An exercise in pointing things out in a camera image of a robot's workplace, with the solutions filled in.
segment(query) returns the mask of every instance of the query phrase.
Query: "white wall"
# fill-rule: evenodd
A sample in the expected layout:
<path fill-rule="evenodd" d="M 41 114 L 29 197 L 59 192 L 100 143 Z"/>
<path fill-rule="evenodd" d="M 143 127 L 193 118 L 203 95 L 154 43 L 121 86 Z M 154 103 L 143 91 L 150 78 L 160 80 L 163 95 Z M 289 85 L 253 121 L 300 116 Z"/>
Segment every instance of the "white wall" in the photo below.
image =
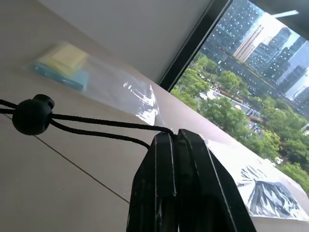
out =
<path fill-rule="evenodd" d="M 210 0 L 39 0 L 158 82 Z"/>

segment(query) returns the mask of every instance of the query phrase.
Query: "glass window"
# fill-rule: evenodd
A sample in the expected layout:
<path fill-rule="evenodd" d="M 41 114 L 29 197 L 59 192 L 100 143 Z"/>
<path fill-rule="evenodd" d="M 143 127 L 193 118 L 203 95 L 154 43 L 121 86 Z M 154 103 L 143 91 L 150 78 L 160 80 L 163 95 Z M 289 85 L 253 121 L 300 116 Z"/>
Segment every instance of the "glass window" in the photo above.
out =
<path fill-rule="evenodd" d="M 226 15 L 171 93 L 309 193 L 309 42 L 247 0 Z"/>

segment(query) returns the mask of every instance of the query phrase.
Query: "clear plastic bag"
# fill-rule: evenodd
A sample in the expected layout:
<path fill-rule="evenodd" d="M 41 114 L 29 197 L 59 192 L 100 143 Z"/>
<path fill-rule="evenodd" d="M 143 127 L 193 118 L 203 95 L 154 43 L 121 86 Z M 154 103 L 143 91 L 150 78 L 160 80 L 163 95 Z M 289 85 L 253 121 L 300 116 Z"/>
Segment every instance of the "clear plastic bag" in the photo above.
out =
<path fill-rule="evenodd" d="M 79 56 L 78 51 L 71 52 L 69 49 L 63 49 L 67 45 L 71 50 L 76 48 L 67 42 L 57 43 L 53 49 L 31 62 L 27 68 L 74 89 L 86 97 L 133 114 L 149 125 L 164 126 L 150 84 L 88 54 L 85 60 L 77 62 L 72 56 Z M 79 63 L 80 67 L 75 68 L 78 66 L 75 65 L 73 72 L 71 69 L 68 71 L 69 65 L 59 64 L 59 61 L 63 60 L 70 62 L 73 66 Z"/>

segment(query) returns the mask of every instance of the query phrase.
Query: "window frame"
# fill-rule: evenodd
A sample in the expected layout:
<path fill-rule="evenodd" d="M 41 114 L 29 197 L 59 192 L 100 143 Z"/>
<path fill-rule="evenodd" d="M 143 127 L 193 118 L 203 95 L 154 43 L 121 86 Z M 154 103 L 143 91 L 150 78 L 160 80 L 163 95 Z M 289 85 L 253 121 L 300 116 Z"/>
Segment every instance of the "window frame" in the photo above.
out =
<path fill-rule="evenodd" d="M 171 62 L 159 85 L 170 92 L 233 0 L 211 0 Z"/>

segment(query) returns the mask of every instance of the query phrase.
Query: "white desk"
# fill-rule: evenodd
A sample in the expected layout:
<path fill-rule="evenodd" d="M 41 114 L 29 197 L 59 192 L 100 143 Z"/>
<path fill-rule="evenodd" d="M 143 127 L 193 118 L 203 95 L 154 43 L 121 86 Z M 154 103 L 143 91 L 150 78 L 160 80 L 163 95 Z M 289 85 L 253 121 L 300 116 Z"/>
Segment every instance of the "white desk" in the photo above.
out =
<path fill-rule="evenodd" d="M 149 81 L 37 2 L 7 2 L 0 7 L 0 99 L 19 103 L 43 93 L 55 101 L 54 113 L 143 123 L 133 115 L 23 72 L 21 65 L 52 43 L 68 41 L 141 80 Z M 160 96 L 157 100 L 161 114 L 175 132 L 186 128 L 211 140 L 246 149 L 159 86 L 151 84 L 156 96 Z M 154 131 L 73 122 L 64 124 L 136 137 L 149 144 L 156 134 Z M 133 176 L 146 152 L 144 147 L 130 142 L 70 134 L 52 126 L 39 136 L 40 141 L 17 132 L 3 115 L 0 115 L 0 126 L 0 231 L 125 231 L 128 203 L 69 164 L 58 153 L 129 200 Z M 254 218 L 253 221 L 258 231 L 273 231 L 283 226 L 281 220 L 276 223 Z M 294 226 L 294 231 L 301 231 L 294 222 L 286 223 Z"/>

